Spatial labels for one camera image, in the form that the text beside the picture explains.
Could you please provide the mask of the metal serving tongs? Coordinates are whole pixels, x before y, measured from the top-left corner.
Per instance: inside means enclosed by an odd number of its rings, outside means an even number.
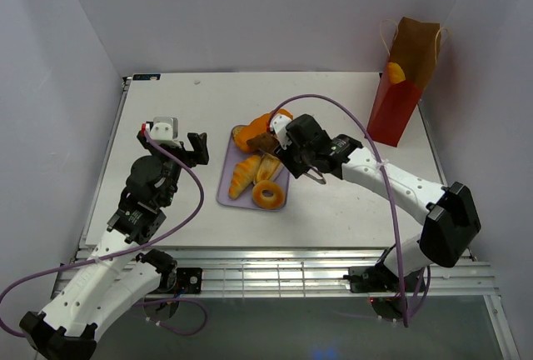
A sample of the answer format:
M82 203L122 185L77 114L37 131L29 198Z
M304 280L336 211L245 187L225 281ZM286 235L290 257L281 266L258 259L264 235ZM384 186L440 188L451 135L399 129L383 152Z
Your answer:
M271 152L262 150L262 154L278 161L295 179L306 177L319 184L326 184L323 173L311 163L311 158L305 151L293 147L283 149L278 146Z

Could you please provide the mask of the dark brown chocolate bread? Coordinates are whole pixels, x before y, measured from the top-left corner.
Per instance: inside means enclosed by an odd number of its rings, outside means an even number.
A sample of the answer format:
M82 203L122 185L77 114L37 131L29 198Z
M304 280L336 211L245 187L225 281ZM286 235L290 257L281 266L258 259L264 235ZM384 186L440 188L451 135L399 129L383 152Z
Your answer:
M269 154L273 154L278 145L277 139L266 132L247 140L247 146L252 151L261 151Z

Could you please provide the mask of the striped croissant bread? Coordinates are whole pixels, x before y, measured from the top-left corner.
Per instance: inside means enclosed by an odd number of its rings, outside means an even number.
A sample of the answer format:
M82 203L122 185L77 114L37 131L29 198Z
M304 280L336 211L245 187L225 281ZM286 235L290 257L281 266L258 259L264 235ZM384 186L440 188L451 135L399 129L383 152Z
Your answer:
M228 189L230 199L238 199L244 190L253 182L261 161L262 157L255 154L239 162L234 167L232 180Z

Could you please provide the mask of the pink sugared round bread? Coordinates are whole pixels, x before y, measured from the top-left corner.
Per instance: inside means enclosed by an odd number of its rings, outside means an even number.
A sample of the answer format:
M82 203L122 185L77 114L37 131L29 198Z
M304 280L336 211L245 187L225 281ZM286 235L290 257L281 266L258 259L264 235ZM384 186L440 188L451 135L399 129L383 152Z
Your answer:
M402 83L406 80L406 75L397 62L388 62L386 70L391 84Z

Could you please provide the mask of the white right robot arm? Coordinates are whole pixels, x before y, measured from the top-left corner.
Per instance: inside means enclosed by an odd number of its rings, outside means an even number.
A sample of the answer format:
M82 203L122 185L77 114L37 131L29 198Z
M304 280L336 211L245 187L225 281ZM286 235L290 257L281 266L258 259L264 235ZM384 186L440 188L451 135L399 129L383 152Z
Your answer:
M453 268L481 230L471 190L462 183L446 187L379 162L356 139L330 137L308 114L294 120L276 116L270 130L279 142L275 155L294 178L314 171L314 180L324 183L324 175L331 174L382 198L394 198L421 225L419 234L385 250L374 266L349 272L346 279L354 292L392 292L406 276L432 264Z

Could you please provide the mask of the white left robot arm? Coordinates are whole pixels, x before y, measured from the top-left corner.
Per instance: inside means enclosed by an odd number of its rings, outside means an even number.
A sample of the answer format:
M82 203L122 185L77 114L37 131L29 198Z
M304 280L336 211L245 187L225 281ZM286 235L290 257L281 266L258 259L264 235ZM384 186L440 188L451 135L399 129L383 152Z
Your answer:
M163 224L183 168L209 162L207 135L188 133L186 150L164 124L146 123L137 138L148 151L131 166L116 212L89 263L42 310L19 323L46 359L89 359L107 329L148 293L175 293L177 262L147 244Z

